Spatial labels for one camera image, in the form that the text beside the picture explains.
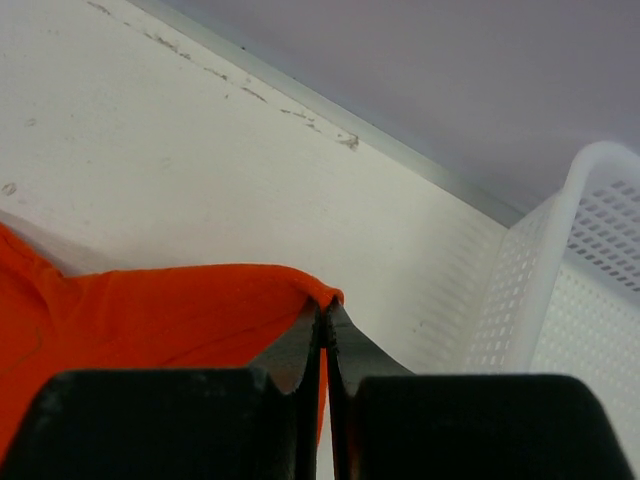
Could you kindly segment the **orange t shirt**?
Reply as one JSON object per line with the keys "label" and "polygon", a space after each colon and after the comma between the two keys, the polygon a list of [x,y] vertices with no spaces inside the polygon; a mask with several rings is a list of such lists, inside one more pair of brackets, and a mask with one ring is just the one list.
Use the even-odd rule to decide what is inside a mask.
{"label": "orange t shirt", "polygon": [[1,442],[52,376],[80,368],[242,366],[307,300],[340,290],[300,270],[223,264],[66,276],[1,231]]}

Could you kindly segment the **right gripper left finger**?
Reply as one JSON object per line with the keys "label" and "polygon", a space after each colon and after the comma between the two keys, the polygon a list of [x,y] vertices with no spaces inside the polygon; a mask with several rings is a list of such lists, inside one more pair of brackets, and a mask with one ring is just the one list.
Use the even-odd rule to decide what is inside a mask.
{"label": "right gripper left finger", "polygon": [[71,370],[37,393],[5,479],[312,479],[319,306],[240,368]]}

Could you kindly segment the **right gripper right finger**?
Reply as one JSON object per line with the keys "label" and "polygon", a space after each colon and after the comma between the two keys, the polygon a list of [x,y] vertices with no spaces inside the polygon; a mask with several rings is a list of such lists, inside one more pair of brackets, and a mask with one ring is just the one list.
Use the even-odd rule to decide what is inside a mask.
{"label": "right gripper right finger", "polygon": [[601,403],[548,374],[418,375],[359,330],[324,316],[339,479],[630,479]]}

